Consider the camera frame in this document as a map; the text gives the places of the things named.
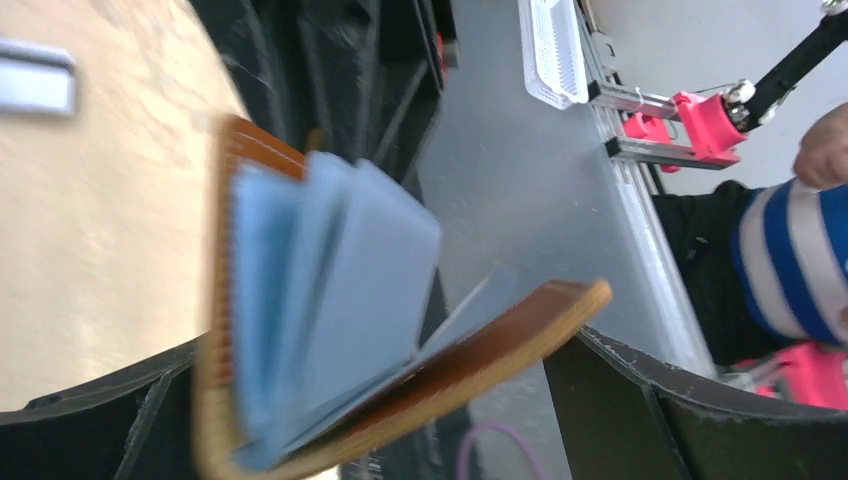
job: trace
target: white basket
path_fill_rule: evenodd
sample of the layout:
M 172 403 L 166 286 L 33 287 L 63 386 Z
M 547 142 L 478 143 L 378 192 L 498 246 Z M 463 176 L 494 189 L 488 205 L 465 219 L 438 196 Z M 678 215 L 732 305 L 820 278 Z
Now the white basket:
M 530 95 L 565 110 L 586 103 L 586 66 L 573 0 L 518 0 L 524 86 Z

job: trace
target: open wallet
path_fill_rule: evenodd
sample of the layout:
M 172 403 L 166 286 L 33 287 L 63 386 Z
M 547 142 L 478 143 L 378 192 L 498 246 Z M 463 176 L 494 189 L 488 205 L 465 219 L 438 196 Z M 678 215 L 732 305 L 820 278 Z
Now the open wallet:
M 300 479 L 423 426 L 541 361 L 611 299 L 559 280 L 510 306 L 494 269 L 419 344 L 441 227 L 367 160 L 221 122 L 209 332 L 193 383 L 210 479 Z

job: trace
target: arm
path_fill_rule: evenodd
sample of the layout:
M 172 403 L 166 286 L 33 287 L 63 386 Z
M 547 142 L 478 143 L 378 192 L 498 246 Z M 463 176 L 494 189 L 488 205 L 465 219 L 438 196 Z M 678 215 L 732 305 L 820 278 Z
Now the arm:
M 811 187 L 848 184 L 848 103 L 831 110 L 804 135 L 794 170 Z

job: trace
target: white wall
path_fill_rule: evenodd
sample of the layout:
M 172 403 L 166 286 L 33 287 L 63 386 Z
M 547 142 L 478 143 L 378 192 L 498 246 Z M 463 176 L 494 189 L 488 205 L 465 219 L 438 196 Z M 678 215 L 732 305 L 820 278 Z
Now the white wall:
M 612 37 L 624 82 L 672 95 L 759 80 L 821 20 L 817 0 L 589 0 Z M 665 175 L 669 192 L 704 193 L 726 179 L 766 186 L 791 177 L 801 136 L 848 101 L 848 45 L 813 70 L 777 117 L 739 146 L 742 162 L 720 172 Z

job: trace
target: wooden surface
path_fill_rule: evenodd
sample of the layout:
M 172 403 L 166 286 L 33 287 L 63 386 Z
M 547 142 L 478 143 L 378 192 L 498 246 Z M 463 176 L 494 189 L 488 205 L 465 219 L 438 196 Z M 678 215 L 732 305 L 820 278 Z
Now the wooden surface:
M 243 108 L 185 0 L 6 0 L 78 113 L 0 117 L 0 409 L 196 336 L 210 126 Z

